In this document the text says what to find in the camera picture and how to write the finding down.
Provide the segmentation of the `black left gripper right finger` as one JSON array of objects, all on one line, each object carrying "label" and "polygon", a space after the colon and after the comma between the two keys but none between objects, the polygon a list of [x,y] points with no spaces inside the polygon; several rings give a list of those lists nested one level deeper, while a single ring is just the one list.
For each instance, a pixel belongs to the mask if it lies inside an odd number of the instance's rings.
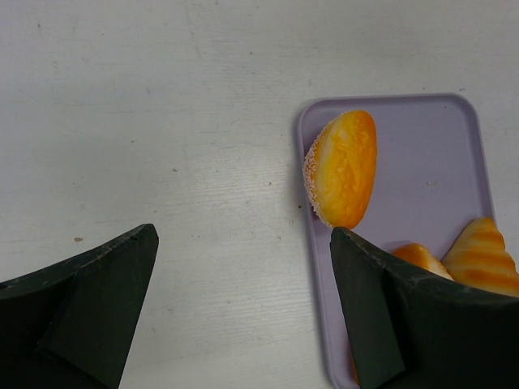
[{"label": "black left gripper right finger", "polygon": [[336,228],[330,242],[363,388],[515,388],[518,300],[465,286]]}]

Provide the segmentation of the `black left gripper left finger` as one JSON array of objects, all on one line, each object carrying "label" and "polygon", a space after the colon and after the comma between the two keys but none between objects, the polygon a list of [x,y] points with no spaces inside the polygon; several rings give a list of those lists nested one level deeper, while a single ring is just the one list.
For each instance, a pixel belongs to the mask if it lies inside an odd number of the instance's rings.
[{"label": "black left gripper left finger", "polygon": [[142,224],[1,283],[3,388],[117,388],[159,237]]}]

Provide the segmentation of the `oval white-topped fake bread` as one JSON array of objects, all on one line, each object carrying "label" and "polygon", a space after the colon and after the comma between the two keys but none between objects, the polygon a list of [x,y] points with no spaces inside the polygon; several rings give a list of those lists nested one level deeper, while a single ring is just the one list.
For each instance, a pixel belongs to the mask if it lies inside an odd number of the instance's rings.
[{"label": "oval white-topped fake bread", "polygon": [[423,245],[418,243],[406,244],[393,250],[392,254],[438,276],[453,280],[444,265]]}]

